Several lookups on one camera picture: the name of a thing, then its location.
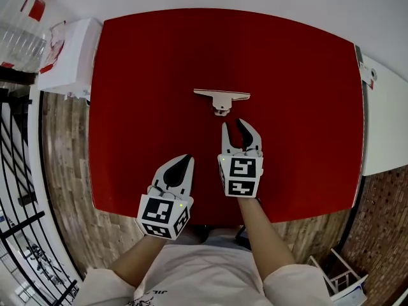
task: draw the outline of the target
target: black and white marker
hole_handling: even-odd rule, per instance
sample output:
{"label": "black and white marker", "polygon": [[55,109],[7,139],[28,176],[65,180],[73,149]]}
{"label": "black and white marker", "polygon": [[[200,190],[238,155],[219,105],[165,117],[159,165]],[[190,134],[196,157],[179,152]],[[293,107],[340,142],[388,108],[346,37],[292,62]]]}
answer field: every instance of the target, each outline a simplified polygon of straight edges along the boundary
{"label": "black and white marker", "polygon": [[136,218],[146,235],[177,239],[190,219],[193,171],[194,158],[187,154],[157,169],[147,194],[140,199]]}
{"label": "black and white marker", "polygon": [[261,136],[242,119],[237,119],[237,127],[243,148],[232,146],[228,125],[222,124],[222,152],[218,155],[222,186],[226,196],[253,198],[263,174]]}

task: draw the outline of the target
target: white plastic clip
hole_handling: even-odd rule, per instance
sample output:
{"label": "white plastic clip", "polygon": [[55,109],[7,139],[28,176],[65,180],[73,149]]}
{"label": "white plastic clip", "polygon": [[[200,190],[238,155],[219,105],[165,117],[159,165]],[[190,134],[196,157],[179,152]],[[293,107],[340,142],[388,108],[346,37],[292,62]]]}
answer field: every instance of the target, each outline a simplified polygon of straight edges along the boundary
{"label": "white plastic clip", "polygon": [[225,117],[229,114],[232,108],[232,101],[238,101],[240,99],[249,99],[250,93],[242,92],[226,92],[226,91],[211,91],[204,89],[195,89],[194,93],[211,96],[212,97],[212,106],[214,107],[215,115],[220,115]]}
{"label": "white plastic clip", "polygon": [[374,68],[369,68],[360,61],[360,76],[371,89],[374,89],[374,82],[377,80],[377,73]]}

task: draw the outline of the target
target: red table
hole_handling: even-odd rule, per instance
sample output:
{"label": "red table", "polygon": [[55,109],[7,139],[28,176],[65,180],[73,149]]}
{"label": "red table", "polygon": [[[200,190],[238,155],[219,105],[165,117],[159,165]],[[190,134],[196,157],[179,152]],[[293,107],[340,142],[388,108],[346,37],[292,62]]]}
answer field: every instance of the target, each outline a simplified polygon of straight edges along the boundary
{"label": "red table", "polygon": [[[217,117],[193,89],[250,92]],[[221,124],[260,133],[258,190],[273,222],[351,208],[363,154],[363,98],[354,45],[283,18],[180,9],[107,20],[89,119],[94,206],[135,217],[155,171],[196,164],[191,224],[242,223],[218,174]]]}

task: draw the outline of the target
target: forearm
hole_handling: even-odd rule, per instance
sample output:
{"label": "forearm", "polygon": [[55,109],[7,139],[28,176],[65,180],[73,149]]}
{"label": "forearm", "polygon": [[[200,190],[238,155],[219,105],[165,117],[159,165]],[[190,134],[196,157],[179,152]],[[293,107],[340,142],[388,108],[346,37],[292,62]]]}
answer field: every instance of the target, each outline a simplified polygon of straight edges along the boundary
{"label": "forearm", "polygon": [[135,246],[114,261],[109,269],[128,284],[137,288],[167,240],[144,236]]}
{"label": "forearm", "polygon": [[238,198],[255,264],[262,280],[282,266],[295,264],[286,243],[274,230],[255,198]]}

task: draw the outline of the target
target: railing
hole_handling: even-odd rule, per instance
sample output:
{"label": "railing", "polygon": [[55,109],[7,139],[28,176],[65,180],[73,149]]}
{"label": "railing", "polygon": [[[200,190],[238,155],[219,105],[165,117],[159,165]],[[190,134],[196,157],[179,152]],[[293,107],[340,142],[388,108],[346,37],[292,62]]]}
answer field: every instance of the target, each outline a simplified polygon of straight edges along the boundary
{"label": "railing", "polygon": [[44,184],[40,106],[35,87],[29,97],[0,95],[0,256],[20,284],[16,294],[23,304],[28,298],[38,305],[69,305],[82,278],[60,237]]}

